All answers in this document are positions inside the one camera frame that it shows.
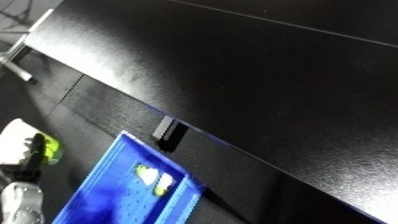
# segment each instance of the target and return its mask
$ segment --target metal stand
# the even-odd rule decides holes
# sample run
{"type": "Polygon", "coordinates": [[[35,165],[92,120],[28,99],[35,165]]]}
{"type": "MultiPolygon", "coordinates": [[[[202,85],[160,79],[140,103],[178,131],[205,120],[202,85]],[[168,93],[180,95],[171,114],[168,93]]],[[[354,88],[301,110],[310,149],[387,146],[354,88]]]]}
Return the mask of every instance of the metal stand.
{"type": "Polygon", "coordinates": [[[33,76],[16,65],[12,60],[26,47],[25,39],[33,32],[54,10],[49,9],[21,38],[7,51],[0,53],[0,67],[4,66],[24,81],[32,81],[33,76]]]}

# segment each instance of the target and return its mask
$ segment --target dark floor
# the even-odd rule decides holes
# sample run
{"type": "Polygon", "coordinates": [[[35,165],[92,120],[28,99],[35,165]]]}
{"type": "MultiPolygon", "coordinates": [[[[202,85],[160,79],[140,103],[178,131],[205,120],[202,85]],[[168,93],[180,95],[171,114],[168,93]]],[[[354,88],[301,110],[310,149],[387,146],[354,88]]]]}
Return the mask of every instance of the dark floor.
{"type": "MultiPolygon", "coordinates": [[[[59,1],[16,0],[1,10],[9,3],[0,2],[0,30],[7,32],[25,30],[59,1]]],[[[0,33],[0,51],[18,36],[0,33]]],[[[150,135],[163,115],[34,51],[19,64],[38,83],[24,83],[0,68],[0,130],[22,118],[62,141],[65,157],[57,166],[45,167],[41,181],[44,213],[52,220],[118,133],[127,130],[154,146],[150,135]]],[[[190,223],[242,223],[232,215],[235,212],[251,223],[372,223],[330,196],[204,133],[189,130],[168,156],[212,190],[201,199],[190,223]]]]}

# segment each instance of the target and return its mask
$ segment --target blue plastic bin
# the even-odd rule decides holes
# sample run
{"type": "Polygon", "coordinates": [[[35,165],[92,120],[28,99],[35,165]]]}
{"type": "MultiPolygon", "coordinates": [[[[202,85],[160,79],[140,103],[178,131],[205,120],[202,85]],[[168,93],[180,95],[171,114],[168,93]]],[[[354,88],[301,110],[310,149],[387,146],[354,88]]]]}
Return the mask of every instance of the blue plastic bin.
{"type": "Polygon", "coordinates": [[[122,132],[53,223],[185,223],[204,189],[181,166],[122,132]],[[156,181],[147,186],[137,176],[139,164],[173,177],[165,195],[154,194],[156,181]]]}

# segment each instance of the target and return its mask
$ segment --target black object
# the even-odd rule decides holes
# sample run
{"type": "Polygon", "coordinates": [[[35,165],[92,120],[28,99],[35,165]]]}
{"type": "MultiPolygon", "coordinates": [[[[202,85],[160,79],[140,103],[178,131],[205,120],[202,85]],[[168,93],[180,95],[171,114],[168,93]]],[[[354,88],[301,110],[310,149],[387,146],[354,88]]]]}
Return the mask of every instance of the black object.
{"type": "Polygon", "coordinates": [[[385,193],[398,173],[395,47],[158,0],[65,1],[27,45],[396,217],[385,193]]]}
{"type": "Polygon", "coordinates": [[[186,125],[165,116],[152,136],[161,150],[174,152],[187,130],[186,125]]]}
{"type": "Polygon", "coordinates": [[[15,171],[14,179],[16,181],[37,183],[41,177],[40,166],[44,160],[45,150],[45,137],[37,133],[32,139],[29,155],[21,164],[20,169],[15,171]]]}

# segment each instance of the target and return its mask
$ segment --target black tabletop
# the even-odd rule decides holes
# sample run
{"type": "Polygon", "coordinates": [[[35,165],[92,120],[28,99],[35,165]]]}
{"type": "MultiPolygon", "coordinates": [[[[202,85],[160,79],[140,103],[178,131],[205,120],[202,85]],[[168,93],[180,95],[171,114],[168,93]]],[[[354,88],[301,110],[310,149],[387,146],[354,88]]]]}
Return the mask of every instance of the black tabletop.
{"type": "Polygon", "coordinates": [[[332,32],[387,45],[398,44],[398,3],[373,0],[174,0],[332,32]]]}
{"type": "Polygon", "coordinates": [[[398,219],[394,46],[157,0],[67,0],[27,44],[398,219]]]}

